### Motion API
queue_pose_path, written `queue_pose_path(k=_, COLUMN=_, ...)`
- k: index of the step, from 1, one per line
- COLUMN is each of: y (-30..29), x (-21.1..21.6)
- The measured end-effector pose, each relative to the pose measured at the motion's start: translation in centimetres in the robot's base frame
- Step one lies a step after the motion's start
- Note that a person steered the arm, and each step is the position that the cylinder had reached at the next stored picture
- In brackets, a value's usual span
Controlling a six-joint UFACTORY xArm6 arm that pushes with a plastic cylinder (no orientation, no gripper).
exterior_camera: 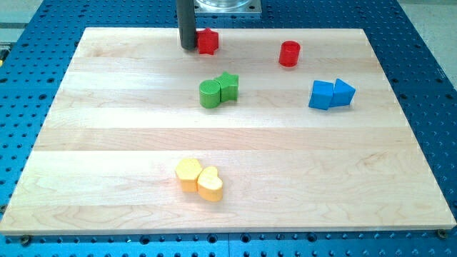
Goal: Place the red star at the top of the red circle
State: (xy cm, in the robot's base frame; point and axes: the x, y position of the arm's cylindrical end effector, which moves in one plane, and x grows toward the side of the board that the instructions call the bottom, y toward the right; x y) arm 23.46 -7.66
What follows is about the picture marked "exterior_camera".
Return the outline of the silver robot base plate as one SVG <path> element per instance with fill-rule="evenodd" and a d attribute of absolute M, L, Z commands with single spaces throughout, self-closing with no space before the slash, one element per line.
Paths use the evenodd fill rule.
<path fill-rule="evenodd" d="M 197 16 L 260 16 L 261 0 L 194 0 Z"/>

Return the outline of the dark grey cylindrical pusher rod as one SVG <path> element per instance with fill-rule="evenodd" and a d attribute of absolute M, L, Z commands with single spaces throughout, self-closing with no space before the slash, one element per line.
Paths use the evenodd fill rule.
<path fill-rule="evenodd" d="M 176 0 L 176 15 L 179 26 L 181 47 L 185 50 L 196 48 L 196 20 L 193 0 Z"/>

